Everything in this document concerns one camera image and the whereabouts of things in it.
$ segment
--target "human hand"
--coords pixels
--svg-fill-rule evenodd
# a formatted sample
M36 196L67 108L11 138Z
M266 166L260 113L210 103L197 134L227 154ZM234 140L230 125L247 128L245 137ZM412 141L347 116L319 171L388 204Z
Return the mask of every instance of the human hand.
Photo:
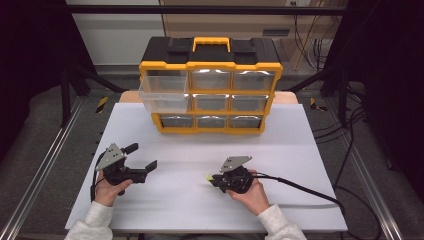
M105 178L103 171L99 172L96 186L96 197L94 201L106 207L112 207L118 193L129 187L133 181L131 179L121 182L119 185L111 185Z
M249 169L249 172L256 176L255 170ZM226 192L232 199L241 202L251 213L256 216L269 208L269 202L264 187L257 178L253 179L252 185L244 194L238 194L232 190L227 190Z

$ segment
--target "white table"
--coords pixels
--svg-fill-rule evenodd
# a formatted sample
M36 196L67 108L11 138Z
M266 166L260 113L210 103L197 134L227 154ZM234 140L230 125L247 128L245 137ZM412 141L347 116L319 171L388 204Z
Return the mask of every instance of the white table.
M265 232L244 206L206 181L229 156L252 156L244 166L335 197L302 105L273 105L261 135L175 135L156 130L141 103L117 103L66 224L84 219L98 156L115 142L139 144L125 165L158 160L144 184L133 184L115 202L110 227L121 232ZM327 200L273 180L260 180L271 204L304 231L345 231L340 209Z

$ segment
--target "floor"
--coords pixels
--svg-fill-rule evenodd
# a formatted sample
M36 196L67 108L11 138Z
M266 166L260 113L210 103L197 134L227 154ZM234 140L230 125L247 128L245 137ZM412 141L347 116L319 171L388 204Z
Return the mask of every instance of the floor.
M293 86L307 78L308 74L288 74L287 78L281 80L278 88ZM105 74L104 78L121 87L138 88L138 77L133 74L110 73ZM72 102L80 104L80 113L70 126L70 131L62 135L58 134L61 122L60 89L52 88L34 97L31 101L30 116L14 146L1 163L0 226L4 229L12 216L16 216L14 211L18 208L24 209L21 219L16 221L17 239L63 239L66 235L64 226L73 201L79 193L113 104L119 101L120 96L94 82L90 82L90 85L92 91L88 97L72 96ZM364 86L360 83L351 85L357 91L364 91ZM321 83L316 82L296 95L299 103L304 106L328 176L334 183L347 152L346 143L349 141L346 139L350 138L346 137L351 137L352 133L347 133L346 129L336 130L337 118L334 117L332 109L337 106L337 98L322 98L318 91L320 86ZM103 97L108 97L108 100L103 111L98 113L96 110ZM349 96L347 107L350 117L361 104L357 98ZM53 150L49 151L49 148L58 135L63 137L63 145L55 146L58 151L53 154ZM372 204L372 196L370 197L367 190L368 183L364 183L361 176L363 173L358 172L359 158L375 183L383 205L387 207L389 217L393 219L394 227L399 230L396 236L382 233L381 239L424 239L424 206L403 174L388 169L384 152L365 114L359 114L358 120L353 124L353 136L354 147L341 173L340 186L354 192L367 204ZM47 165L46 156L51 157L54 164ZM40 183L32 188L36 189L35 191L27 191L34 176L40 175L40 166L44 166L46 170L45 178L37 179ZM25 208L19 203L28 193L36 198L24 201ZM379 224L373 213L361 200L342 189L336 189L336 195L347 209L345 217L349 231L364 239L374 238L378 233ZM341 239L338 233L306 235L308 239ZM127 236L117 233L116 236L137 239L136 234ZM344 239L352 238L347 234L344 236Z

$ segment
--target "parts organizer box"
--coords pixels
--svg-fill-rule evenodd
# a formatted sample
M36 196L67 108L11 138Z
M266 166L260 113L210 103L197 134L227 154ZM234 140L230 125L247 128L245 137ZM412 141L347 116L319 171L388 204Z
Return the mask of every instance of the parts organizer box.
M139 69L159 132L259 134L283 66L268 38L152 37Z

